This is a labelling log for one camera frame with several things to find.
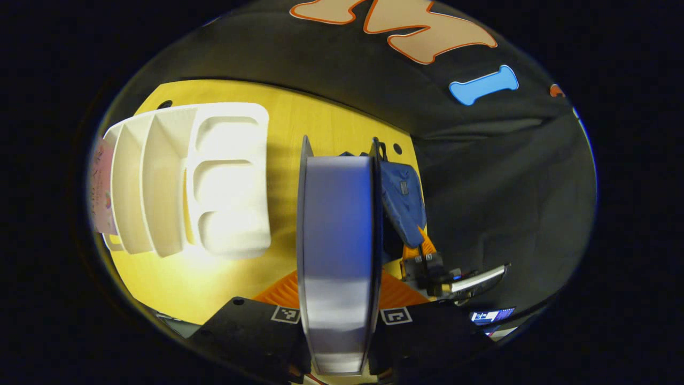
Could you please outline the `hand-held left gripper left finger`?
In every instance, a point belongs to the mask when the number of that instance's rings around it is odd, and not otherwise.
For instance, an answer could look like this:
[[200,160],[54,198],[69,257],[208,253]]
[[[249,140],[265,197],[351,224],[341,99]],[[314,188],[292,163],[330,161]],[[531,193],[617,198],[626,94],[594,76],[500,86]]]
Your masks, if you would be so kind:
[[311,356],[293,271],[254,299],[233,297],[188,338],[193,348],[269,384],[303,384]]

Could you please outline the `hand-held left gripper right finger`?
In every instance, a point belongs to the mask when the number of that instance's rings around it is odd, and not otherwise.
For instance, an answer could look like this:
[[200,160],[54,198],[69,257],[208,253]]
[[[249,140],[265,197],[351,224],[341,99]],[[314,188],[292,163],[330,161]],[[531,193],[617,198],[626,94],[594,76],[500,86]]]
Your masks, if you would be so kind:
[[369,373],[379,384],[423,384],[477,360],[494,341],[450,300],[430,301],[383,272]]

